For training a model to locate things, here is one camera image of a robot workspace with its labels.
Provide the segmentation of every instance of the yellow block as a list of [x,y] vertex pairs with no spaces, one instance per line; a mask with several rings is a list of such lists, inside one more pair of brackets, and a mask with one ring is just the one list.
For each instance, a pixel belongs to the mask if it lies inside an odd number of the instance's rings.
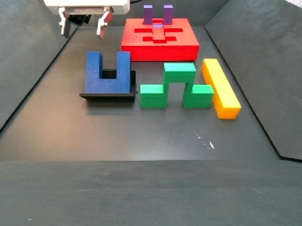
[[217,117],[235,119],[240,111],[240,103],[216,59],[204,59],[201,73],[205,83],[212,86],[215,91],[213,106]]

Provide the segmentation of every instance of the green block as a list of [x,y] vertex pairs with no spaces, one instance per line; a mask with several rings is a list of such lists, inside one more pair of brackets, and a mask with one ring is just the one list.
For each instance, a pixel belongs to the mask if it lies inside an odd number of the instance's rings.
[[141,109],[164,109],[167,107],[167,98],[140,98]]
[[212,99],[213,89],[211,85],[192,85],[191,92],[189,86],[185,86],[184,99]]
[[167,99],[167,87],[163,85],[140,85],[140,98]]
[[183,106],[185,109],[208,109],[212,105],[212,99],[184,99]]
[[164,84],[180,82],[193,85],[195,74],[193,63],[164,63]]

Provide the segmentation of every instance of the toy block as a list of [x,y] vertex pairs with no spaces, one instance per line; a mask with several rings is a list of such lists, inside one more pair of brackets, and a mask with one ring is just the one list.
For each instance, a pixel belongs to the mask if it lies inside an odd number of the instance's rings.
[[140,97],[167,99],[167,90],[163,85],[140,85]]
[[116,53],[116,78],[102,78],[102,57],[100,52],[86,52],[85,93],[128,94],[129,93],[129,53]]
[[153,6],[152,5],[144,5],[144,25],[152,25],[152,19],[153,19]]
[[86,52],[85,57],[85,93],[86,99],[134,99],[136,75],[130,72],[129,52],[117,51],[116,70],[102,70],[100,52]]
[[172,82],[193,85],[196,68],[192,63],[164,63],[164,84]]
[[[173,19],[172,25],[164,25],[161,19],[153,19],[152,25],[144,25],[144,19],[126,19],[121,40],[121,50],[130,52],[132,61],[195,61],[199,42],[187,19]],[[153,25],[161,25],[165,43],[153,39]]]
[[184,108],[209,108],[212,104],[213,89],[209,85],[193,85],[191,92],[184,92]]
[[201,73],[205,83],[215,90],[213,105],[217,117],[220,119],[236,119],[241,107],[216,59],[204,59]]
[[164,25],[171,25],[173,19],[173,6],[164,5]]

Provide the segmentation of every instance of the purple block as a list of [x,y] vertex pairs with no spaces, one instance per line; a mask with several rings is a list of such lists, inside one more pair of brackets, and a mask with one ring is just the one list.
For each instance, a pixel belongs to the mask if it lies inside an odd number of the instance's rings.
[[153,25],[153,28],[163,28],[163,25]]
[[152,25],[153,20],[153,6],[144,5],[144,25]]
[[164,5],[164,25],[171,25],[173,19],[173,5]]

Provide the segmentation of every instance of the blue block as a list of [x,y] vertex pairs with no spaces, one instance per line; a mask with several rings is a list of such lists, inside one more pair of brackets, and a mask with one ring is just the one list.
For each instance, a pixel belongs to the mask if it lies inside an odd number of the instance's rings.
[[116,53],[116,78],[102,78],[102,56],[100,52],[86,52],[85,93],[86,94],[129,94],[130,60],[129,52]]

